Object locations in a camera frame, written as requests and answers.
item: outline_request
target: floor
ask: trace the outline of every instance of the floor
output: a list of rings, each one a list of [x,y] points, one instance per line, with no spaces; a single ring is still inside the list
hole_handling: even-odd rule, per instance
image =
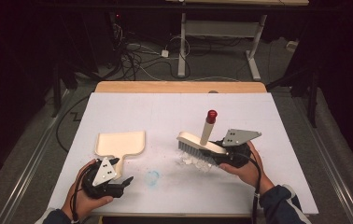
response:
[[[285,49],[287,43],[288,41],[282,38],[272,43],[260,43],[255,59],[261,73],[261,82],[264,84],[281,78],[287,69],[293,56],[292,52]],[[249,49],[250,45],[251,42],[247,39],[192,39],[191,53],[187,58],[190,72],[189,76],[182,80],[253,81],[244,56],[244,51]],[[152,43],[134,42],[128,48],[131,55],[134,55],[134,63],[140,61],[140,69],[136,68],[134,72],[128,58],[125,58],[123,64],[127,75],[120,71],[110,79],[178,80],[173,77],[177,73],[176,60],[154,60],[159,57],[163,47]],[[171,51],[170,58],[175,57],[177,53]],[[111,68],[104,64],[99,69],[99,75],[102,75]],[[63,89],[63,107],[56,118],[51,116],[53,98],[52,92],[49,92],[48,103],[27,125],[9,155],[0,172],[0,223],[34,223],[46,211],[67,156],[66,151],[73,142],[79,119],[84,112],[87,103],[85,97],[90,95],[96,86],[96,82],[82,74],[77,74],[77,81],[76,90]],[[318,90],[316,129],[311,127],[305,116],[305,97],[292,98],[288,87],[277,87],[270,92],[318,206],[319,214],[309,217],[310,221],[353,223],[353,155],[332,119],[321,91]],[[98,219],[99,217],[91,217],[84,222],[98,223]],[[236,222],[235,219],[223,219],[219,222],[221,221]],[[143,218],[114,220],[114,223],[135,222],[155,221]],[[177,222],[208,223],[208,220],[161,221]],[[264,223],[264,218],[258,217],[258,222]]]

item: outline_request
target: white desk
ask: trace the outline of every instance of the white desk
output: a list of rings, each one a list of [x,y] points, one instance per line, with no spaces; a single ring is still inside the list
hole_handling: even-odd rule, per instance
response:
[[[178,133],[200,135],[209,109],[219,113],[210,140],[221,139],[229,128],[261,132],[253,143],[266,173],[275,184],[287,183],[295,189],[305,214],[318,213],[270,93],[93,93],[49,207],[62,206],[80,167],[97,158],[98,133],[145,131],[144,152],[127,158],[119,179],[133,175],[132,184],[120,199],[94,210],[94,214],[249,217],[251,186],[217,167],[204,173],[180,158]]]
[[[232,5],[260,5],[260,6],[284,6],[299,7],[307,6],[308,0],[184,0],[183,4],[232,4]],[[258,66],[255,62],[255,53],[261,40],[261,32],[264,28],[267,15],[261,15],[259,22],[236,22],[236,21],[192,21],[186,19],[186,13],[182,13],[180,31],[180,50],[178,61],[179,77],[185,76],[186,61],[186,35],[210,35],[210,36],[230,36],[230,37],[253,37],[252,48],[246,51],[247,63],[251,71],[252,78],[261,80]]]

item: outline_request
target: brush bristles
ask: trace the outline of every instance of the brush bristles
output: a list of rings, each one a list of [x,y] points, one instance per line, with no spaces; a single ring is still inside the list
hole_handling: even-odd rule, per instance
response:
[[[204,156],[198,148],[189,146],[188,144],[180,142],[180,141],[178,142],[178,147],[180,150],[192,155],[193,157],[195,157],[198,160],[205,161],[205,162],[210,163],[212,165],[217,165],[212,158]]]

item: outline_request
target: red handle tip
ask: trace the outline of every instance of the red handle tip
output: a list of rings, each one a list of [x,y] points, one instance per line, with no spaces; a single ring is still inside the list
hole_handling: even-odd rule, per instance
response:
[[[218,113],[215,110],[208,111],[208,114],[206,116],[206,122],[209,124],[215,123],[217,115],[218,115]]]

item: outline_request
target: hand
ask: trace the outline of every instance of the hand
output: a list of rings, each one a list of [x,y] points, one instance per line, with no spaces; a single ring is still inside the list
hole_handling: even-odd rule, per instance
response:
[[[264,173],[263,164],[261,163],[261,156],[259,155],[258,151],[255,149],[255,147],[250,141],[248,141],[247,144],[249,145],[250,150],[252,152],[250,158],[252,160],[256,159],[256,162],[261,168],[261,187],[259,190],[259,194],[264,194],[267,190],[271,189],[275,185]],[[240,177],[242,181],[246,182],[254,188],[256,187],[259,173],[256,166],[251,161],[249,161],[246,165],[240,168],[235,168],[227,163],[222,163],[219,165],[219,167],[232,175],[238,175],[238,177]]]
[[[71,188],[68,191],[68,195],[66,196],[65,203],[63,208],[61,209],[68,217],[69,219],[72,218],[72,210],[71,210],[71,198],[75,192],[75,186],[78,182],[78,177],[80,174],[83,172],[83,170],[88,167],[91,164],[94,164],[95,160],[90,161],[87,163],[85,166],[83,166],[79,172],[77,179],[75,180],[75,183],[71,186]],[[111,203],[113,201],[113,197],[111,196],[105,196],[100,199],[92,199],[89,196],[86,195],[84,190],[81,189],[81,183],[79,183],[79,188],[80,189],[77,193],[77,205],[76,205],[76,212],[78,214],[78,218],[84,218],[86,217],[93,209],[101,207],[107,203]]]

